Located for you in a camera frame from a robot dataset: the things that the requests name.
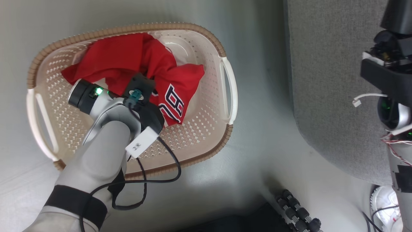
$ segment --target basket handle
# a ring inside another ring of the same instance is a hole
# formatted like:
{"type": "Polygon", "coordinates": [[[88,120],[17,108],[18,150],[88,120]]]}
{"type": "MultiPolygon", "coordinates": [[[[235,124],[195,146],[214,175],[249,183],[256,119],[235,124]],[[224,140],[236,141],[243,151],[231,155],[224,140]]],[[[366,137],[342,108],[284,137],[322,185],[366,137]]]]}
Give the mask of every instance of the basket handle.
{"type": "Polygon", "coordinates": [[[49,115],[46,111],[46,106],[44,105],[43,98],[40,94],[36,94],[34,89],[28,89],[27,98],[27,115],[30,124],[31,131],[33,132],[34,139],[39,145],[40,149],[49,157],[53,162],[58,161],[56,154],[59,151],[59,145],[57,143],[56,136],[53,131],[52,124],[49,119],[49,115]],[[36,104],[40,108],[40,113],[43,117],[44,123],[46,125],[47,132],[50,137],[53,149],[50,149],[49,145],[46,143],[43,131],[40,129],[40,122],[37,114],[36,104]]]}
{"type": "Polygon", "coordinates": [[[236,85],[236,79],[234,77],[233,69],[232,66],[230,65],[229,60],[227,57],[222,57],[221,61],[221,67],[225,69],[224,71],[222,70],[220,74],[222,75],[222,82],[225,83],[225,73],[227,75],[227,79],[229,81],[229,88],[230,88],[230,101],[231,101],[231,109],[230,109],[230,114],[229,114],[229,125],[232,125],[234,120],[236,119],[237,115],[237,107],[238,107],[238,99],[237,99],[237,85],[236,85]]]}

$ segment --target laundry basket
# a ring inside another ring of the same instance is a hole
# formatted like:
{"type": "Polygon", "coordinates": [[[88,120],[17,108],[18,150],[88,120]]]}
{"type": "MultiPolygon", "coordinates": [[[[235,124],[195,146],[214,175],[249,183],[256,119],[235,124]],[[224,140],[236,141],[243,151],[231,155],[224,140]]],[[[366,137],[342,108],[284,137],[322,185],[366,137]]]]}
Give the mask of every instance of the laundry basket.
{"type": "MultiPolygon", "coordinates": [[[[33,60],[27,79],[29,123],[36,142],[57,169],[63,170],[73,158],[93,123],[90,116],[67,103],[72,86],[60,72],[77,59],[77,54],[99,39],[141,32],[151,34],[168,47],[178,65],[202,64],[205,68],[205,75],[189,103],[183,123],[164,128],[160,134],[182,167],[211,158],[226,145],[232,133],[238,102],[233,70],[219,40],[195,24],[131,25],[59,40],[44,48],[33,60]],[[230,109],[225,73],[230,88],[230,109]]],[[[153,143],[140,159],[148,176],[177,169],[159,142],[153,143]]],[[[134,180],[140,176],[138,162],[130,160],[126,179],[134,180]]]]}

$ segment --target gray sofa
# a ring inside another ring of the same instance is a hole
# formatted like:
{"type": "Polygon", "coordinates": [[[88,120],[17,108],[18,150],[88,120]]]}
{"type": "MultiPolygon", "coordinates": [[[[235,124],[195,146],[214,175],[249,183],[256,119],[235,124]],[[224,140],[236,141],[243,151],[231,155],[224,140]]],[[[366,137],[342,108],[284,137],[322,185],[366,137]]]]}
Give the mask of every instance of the gray sofa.
{"type": "Polygon", "coordinates": [[[302,136],[346,173],[390,185],[385,134],[377,116],[379,92],[360,76],[362,52],[373,46],[387,0],[285,2],[289,75],[302,136]]]}

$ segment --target basket rim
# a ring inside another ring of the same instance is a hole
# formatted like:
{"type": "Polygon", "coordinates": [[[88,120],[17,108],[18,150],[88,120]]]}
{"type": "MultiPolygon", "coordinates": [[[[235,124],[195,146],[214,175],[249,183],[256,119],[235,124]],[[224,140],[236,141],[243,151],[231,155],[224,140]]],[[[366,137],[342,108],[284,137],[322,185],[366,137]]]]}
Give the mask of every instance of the basket rim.
{"type": "MultiPolygon", "coordinates": [[[[56,51],[59,48],[73,45],[76,43],[103,38],[107,36],[116,36],[116,35],[123,35],[123,34],[130,34],[130,33],[140,33],[140,32],[149,32],[149,31],[165,31],[165,30],[186,30],[186,31],[193,31],[197,32],[204,37],[206,37],[215,47],[220,57],[226,57],[225,49],[223,48],[222,43],[213,35],[209,30],[205,29],[202,26],[192,24],[192,23],[155,23],[155,24],[134,24],[129,26],[122,26],[122,27],[115,27],[115,28],[107,28],[103,30],[87,32],[84,34],[79,34],[77,36],[68,37],[59,41],[56,41],[52,44],[49,44],[47,47],[42,49],[37,56],[33,59],[27,77],[27,88],[33,89],[36,87],[36,78],[37,72],[41,63],[44,59],[51,54],[52,52],[56,51]]],[[[218,142],[218,144],[211,149],[210,151],[198,155],[196,157],[186,159],[180,161],[181,167],[188,167],[193,164],[200,163],[204,160],[207,160],[213,156],[215,156],[227,143],[229,140],[233,130],[233,125],[227,124],[225,133],[222,136],[222,139],[218,142]]],[[[58,161],[54,162],[54,166],[62,171],[66,164],[63,160],[59,159],[58,161]]],[[[163,173],[171,172],[177,170],[175,164],[170,164],[158,168],[153,168],[149,170],[145,170],[146,175],[156,176],[163,173]]],[[[126,180],[137,180],[142,178],[142,172],[135,172],[135,173],[128,173],[125,175],[126,180]]]]}
{"type": "Polygon", "coordinates": [[[107,28],[98,31],[87,32],[79,34],[77,36],[68,37],[59,41],[56,41],[52,44],[49,44],[47,47],[43,48],[37,56],[33,59],[28,75],[27,75],[27,88],[33,89],[36,87],[36,78],[37,72],[41,63],[44,59],[52,52],[56,51],[59,48],[73,45],[76,43],[103,38],[107,36],[117,36],[131,33],[139,32],[149,32],[149,31],[165,31],[165,30],[185,30],[185,31],[194,31],[204,37],[206,37],[217,50],[220,57],[226,57],[225,49],[223,48],[222,43],[206,28],[192,24],[192,23],[153,23],[153,24],[133,24],[129,26],[121,26],[115,28],[107,28]]]}

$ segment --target gray floor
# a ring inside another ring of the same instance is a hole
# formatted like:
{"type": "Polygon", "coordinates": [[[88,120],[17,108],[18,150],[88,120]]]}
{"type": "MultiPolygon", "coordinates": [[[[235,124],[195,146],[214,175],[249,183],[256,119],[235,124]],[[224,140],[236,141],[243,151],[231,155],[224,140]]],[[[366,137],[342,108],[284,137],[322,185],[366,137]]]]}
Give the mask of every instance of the gray floor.
{"type": "MultiPolygon", "coordinates": [[[[247,213],[269,189],[288,188],[323,230],[366,231],[371,185],[344,174],[302,139],[291,111],[282,1],[277,0],[1,0],[0,225],[19,232],[50,194],[58,171],[37,147],[26,116],[26,72],[48,43],[100,28],[185,21],[224,45],[239,91],[238,118],[227,146],[185,168],[182,178],[149,185],[139,209],[113,212],[102,231],[170,231],[230,213],[247,213]]],[[[127,186],[122,203],[140,200],[127,186]]]]}

